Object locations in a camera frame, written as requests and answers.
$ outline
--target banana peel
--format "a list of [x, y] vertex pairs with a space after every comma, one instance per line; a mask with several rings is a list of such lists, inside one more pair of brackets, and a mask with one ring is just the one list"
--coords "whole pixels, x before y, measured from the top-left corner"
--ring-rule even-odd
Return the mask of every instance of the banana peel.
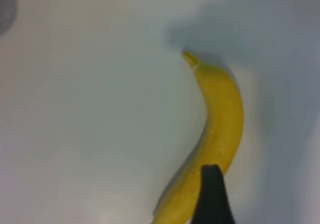
[[151, 224], [185, 224], [192, 217], [201, 187], [201, 167], [217, 164], [225, 174], [243, 131], [243, 104], [233, 79], [225, 70], [208, 65], [189, 52], [182, 56], [202, 91], [207, 125], [193, 159], [160, 201]]

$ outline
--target dark object in corner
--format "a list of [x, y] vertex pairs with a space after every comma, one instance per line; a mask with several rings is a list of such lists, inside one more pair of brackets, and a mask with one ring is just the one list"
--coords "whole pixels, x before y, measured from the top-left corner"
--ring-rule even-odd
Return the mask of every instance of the dark object in corner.
[[218, 165], [202, 167], [201, 189], [191, 224], [236, 224], [223, 176]]
[[17, 0], [0, 0], [0, 35], [14, 23], [17, 15]]

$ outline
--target white surface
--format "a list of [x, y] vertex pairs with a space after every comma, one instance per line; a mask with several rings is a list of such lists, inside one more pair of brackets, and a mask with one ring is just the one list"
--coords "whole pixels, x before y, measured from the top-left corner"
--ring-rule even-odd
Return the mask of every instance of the white surface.
[[[316, 27], [286, 30], [275, 19], [287, 12], [259, 0], [256, 19], [250, 18], [252, 0], [248, 8], [244, 2], [213, 16], [211, 8], [207, 14], [202, 9], [215, 0], [18, 1], [17, 21], [0, 39], [1, 223], [150, 223], [206, 119], [201, 94], [180, 60], [184, 41], [232, 56], [225, 61], [245, 107], [243, 140], [226, 175], [236, 218], [293, 223], [294, 211], [297, 223], [310, 216], [309, 223], [317, 222], [316, 210], [288, 207], [290, 198], [319, 200], [304, 192], [305, 180], [319, 176], [305, 171], [319, 155], [298, 148], [298, 168], [288, 146], [307, 143], [301, 129], [318, 103], [312, 89]], [[216, 26], [215, 16], [231, 25]], [[244, 29], [241, 41], [235, 26]], [[248, 58], [253, 46], [260, 55]], [[287, 64], [288, 56], [296, 65]], [[291, 186], [290, 178], [299, 184]]]

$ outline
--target banana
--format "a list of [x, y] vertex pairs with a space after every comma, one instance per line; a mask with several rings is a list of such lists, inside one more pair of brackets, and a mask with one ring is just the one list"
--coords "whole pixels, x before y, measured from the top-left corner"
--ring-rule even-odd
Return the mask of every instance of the banana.
[[185, 224], [196, 207], [200, 170], [218, 164], [225, 174], [235, 156], [243, 131], [243, 105], [238, 88], [221, 68], [207, 65], [183, 52], [204, 96], [207, 125], [201, 143], [186, 168], [161, 200], [151, 224]]

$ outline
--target white wall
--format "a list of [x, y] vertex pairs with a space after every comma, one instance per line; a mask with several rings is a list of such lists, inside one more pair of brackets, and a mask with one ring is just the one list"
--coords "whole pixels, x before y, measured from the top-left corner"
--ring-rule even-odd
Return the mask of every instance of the white wall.
[[0, 222], [150, 223], [206, 120], [189, 46], [221, 55], [243, 96], [236, 219], [316, 223], [315, 1], [18, 0], [0, 38]]

